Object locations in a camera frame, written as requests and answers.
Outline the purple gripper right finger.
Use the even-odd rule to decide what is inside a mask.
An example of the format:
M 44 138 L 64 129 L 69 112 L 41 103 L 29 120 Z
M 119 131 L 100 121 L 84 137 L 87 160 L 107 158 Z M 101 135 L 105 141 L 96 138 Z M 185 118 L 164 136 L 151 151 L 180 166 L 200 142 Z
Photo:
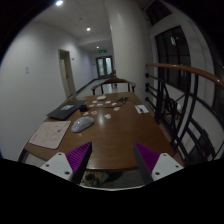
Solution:
M 182 169 L 169 154 L 159 154 L 136 142 L 133 153 L 145 184 L 152 183 Z

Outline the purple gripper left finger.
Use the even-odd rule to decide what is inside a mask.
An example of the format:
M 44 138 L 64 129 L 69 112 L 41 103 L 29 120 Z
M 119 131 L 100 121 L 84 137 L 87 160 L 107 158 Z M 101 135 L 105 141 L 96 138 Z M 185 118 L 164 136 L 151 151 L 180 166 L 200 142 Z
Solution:
M 92 143 L 88 142 L 68 153 L 58 152 L 41 168 L 65 180 L 79 184 L 92 153 Z

